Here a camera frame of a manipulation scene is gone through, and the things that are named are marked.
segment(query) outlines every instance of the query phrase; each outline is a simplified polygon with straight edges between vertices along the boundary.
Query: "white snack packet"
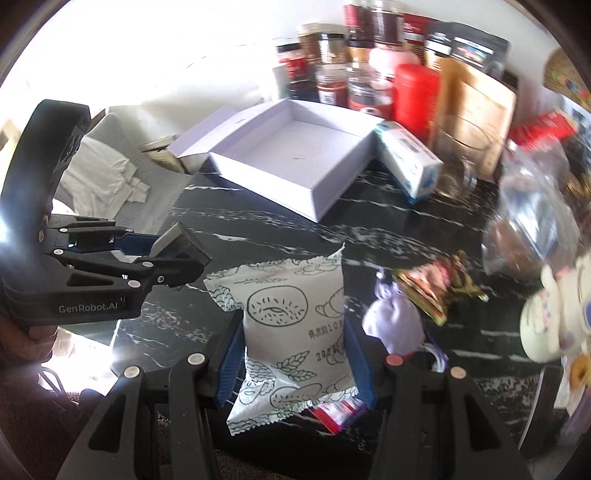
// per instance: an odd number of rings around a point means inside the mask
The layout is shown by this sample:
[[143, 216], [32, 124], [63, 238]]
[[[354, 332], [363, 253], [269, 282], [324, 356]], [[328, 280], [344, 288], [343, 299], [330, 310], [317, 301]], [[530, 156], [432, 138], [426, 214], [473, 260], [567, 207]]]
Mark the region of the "white snack packet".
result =
[[342, 250], [207, 275], [223, 310], [244, 309], [246, 378], [228, 417], [232, 435], [356, 395], [343, 346]]

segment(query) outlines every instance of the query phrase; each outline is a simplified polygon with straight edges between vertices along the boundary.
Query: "glass jar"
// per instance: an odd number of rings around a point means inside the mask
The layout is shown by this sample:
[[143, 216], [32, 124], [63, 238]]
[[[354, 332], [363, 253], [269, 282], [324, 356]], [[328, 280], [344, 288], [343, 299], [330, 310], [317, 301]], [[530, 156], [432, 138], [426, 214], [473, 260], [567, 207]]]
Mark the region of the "glass jar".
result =
[[396, 0], [374, 0], [374, 40], [386, 45], [404, 43], [404, 22]]
[[347, 45], [349, 46], [349, 56], [351, 57], [351, 63], [359, 67], [369, 64], [369, 53], [374, 47], [374, 42], [349, 40]]
[[378, 76], [371, 69], [350, 71], [349, 108], [358, 112], [391, 120], [394, 116], [392, 82]]
[[318, 102], [318, 90], [313, 80], [299, 80], [291, 82], [288, 88], [289, 97], [292, 100], [305, 100], [306, 102]]
[[320, 34], [320, 58], [322, 63], [343, 64], [349, 62], [345, 35], [342, 33]]
[[284, 63], [291, 80], [305, 79], [308, 73], [306, 55], [299, 43], [288, 43], [277, 46], [279, 63]]
[[321, 68], [316, 71], [320, 103], [347, 107], [347, 72], [343, 69]]
[[320, 63], [320, 31], [317, 23], [300, 25], [297, 28], [298, 40], [308, 63]]
[[352, 40], [374, 39], [374, 21], [369, 3], [370, 0], [345, 0], [343, 6], [345, 25]]

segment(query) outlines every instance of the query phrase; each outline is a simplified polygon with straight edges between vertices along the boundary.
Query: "blue gripper pad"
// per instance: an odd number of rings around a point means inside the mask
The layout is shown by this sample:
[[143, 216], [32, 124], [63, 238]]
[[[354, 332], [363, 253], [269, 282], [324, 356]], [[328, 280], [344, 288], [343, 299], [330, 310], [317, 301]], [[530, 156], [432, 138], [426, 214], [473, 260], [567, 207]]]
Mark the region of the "blue gripper pad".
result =
[[228, 350], [226, 350], [226, 355], [220, 364], [217, 376], [217, 391], [214, 399], [218, 408], [221, 408], [226, 403], [226, 400], [231, 398], [234, 392], [238, 371], [244, 361], [245, 349], [244, 326], [240, 321], [232, 336]]
[[[378, 395], [374, 389], [374, 366], [371, 359], [366, 355], [366, 348], [368, 347], [368, 337], [361, 326], [361, 320], [350, 318], [350, 315], [345, 314], [345, 351], [349, 360], [349, 365], [353, 372], [355, 384], [359, 390], [358, 397], [365, 402], [369, 408], [374, 408], [378, 401]], [[385, 350], [382, 342], [378, 340], [382, 349]]]

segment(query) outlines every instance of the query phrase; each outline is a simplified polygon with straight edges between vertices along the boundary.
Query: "spice jar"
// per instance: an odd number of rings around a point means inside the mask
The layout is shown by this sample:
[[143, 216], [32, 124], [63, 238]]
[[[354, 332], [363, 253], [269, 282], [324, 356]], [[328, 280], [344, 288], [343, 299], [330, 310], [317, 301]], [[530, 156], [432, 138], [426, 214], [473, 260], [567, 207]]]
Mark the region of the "spice jar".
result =
[[439, 73], [422, 65], [400, 65], [394, 80], [396, 121], [426, 143], [435, 117]]
[[386, 45], [402, 45], [404, 23], [400, 5], [396, 0], [375, 0], [372, 11], [374, 40]]
[[288, 88], [292, 100], [305, 100], [306, 102], [318, 102], [318, 90], [313, 80], [299, 80], [291, 82]]
[[349, 46], [351, 63], [358, 67], [369, 64], [369, 53], [374, 47], [374, 42], [368, 40], [349, 40], [347, 45]]
[[320, 31], [317, 23], [300, 25], [297, 28], [298, 40], [308, 63], [320, 63]]
[[342, 33], [320, 34], [320, 58], [322, 63], [348, 63], [349, 52]]
[[345, 0], [343, 6], [345, 25], [352, 40], [374, 39], [374, 21], [369, 2], [370, 0]]
[[347, 107], [347, 72], [345, 70], [318, 69], [316, 86], [320, 103]]
[[349, 77], [348, 89], [351, 110], [378, 116], [384, 120], [392, 119], [392, 82], [366, 70]]
[[301, 80], [306, 78], [308, 64], [306, 56], [299, 43], [288, 43], [277, 47], [277, 57], [279, 63], [285, 63], [287, 73], [291, 80]]

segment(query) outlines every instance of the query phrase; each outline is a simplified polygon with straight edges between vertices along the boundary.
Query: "small white box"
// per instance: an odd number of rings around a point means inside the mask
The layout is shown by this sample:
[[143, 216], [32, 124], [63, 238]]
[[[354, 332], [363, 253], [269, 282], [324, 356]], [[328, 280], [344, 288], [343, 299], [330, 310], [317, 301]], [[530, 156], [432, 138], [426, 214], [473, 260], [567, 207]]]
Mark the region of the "small white box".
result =
[[378, 155], [414, 204], [435, 191], [443, 162], [417, 137], [396, 122], [384, 122], [375, 129]]

